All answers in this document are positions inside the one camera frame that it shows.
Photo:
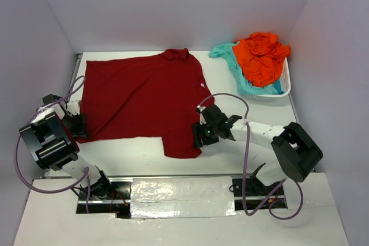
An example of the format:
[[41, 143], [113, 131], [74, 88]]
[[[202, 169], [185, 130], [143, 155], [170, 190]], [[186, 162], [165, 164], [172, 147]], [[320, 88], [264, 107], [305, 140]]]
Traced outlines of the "dark red t shirt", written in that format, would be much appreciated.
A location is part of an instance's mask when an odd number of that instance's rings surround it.
[[187, 49], [86, 63], [81, 112], [86, 138], [159, 137], [171, 158], [196, 158], [192, 125], [198, 104], [212, 105], [200, 62]]

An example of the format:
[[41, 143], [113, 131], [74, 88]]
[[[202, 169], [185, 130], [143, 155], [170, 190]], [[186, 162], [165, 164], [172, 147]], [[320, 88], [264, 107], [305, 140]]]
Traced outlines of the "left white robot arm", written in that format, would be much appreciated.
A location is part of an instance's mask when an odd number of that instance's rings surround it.
[[39, 168], [69, 175], [89, 198], [112, 195], [106, 174], [79, 155], [77, 140], [88, 137], [80, 102], [69, 103], [54, 94], [43, 97], [43, 105], [19, 133]]

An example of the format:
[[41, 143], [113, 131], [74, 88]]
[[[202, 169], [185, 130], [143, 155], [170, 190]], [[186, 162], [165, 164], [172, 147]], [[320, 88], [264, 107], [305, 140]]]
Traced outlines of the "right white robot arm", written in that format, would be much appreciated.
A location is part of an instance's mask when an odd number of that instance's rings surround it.
[[273, 150], [276, 159], [263, 162], [249, 177], [255, 194], [263, 195], [271, 185], [286, 179], [304, 182], [323, 158], [322, 150], [299, 123], [283, 127], [248, 122], [239, 115], [228, 117], [215, 104], [198, 107], [197, 112], [200, 121], [192, 125], [195, 149], [226, 139], [243, 141], [246, 149], [254, 143]]

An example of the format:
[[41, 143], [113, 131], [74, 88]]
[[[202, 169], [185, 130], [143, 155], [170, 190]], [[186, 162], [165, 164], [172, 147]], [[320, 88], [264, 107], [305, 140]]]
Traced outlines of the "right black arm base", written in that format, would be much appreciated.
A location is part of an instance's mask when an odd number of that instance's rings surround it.
[[[257, 178], [256, 173], [264, 166], [260, 165], [252, 174], [247, 175], [246, 178], [246, 203], [249, 210], [254, 210], [262, 202], [262, 200], [274, 189], [278, 182], [273, 183], [271, 186], [263, 185]], [[232, 179], [232, 184], [228, 190], [234, 196], [235, 210], [243, 210], [242, 202], [242, 178]], [[280, 187], [276, 192], [269, 197], [269, 199], [261, 206], [261, 209], [286, 209], [287, 203], [285, 201], [284, 190]]]

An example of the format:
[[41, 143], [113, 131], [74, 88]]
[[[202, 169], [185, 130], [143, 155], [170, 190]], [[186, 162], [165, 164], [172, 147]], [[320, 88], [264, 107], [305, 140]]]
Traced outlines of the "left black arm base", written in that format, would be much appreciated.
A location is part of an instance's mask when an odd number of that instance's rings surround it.
[[121, 219], [131, 218], [130, 202], [132, 181], [103, 176], [88, 187], [79, 185], [72, 190], [77, 195], [76, 214], [115, 214]]

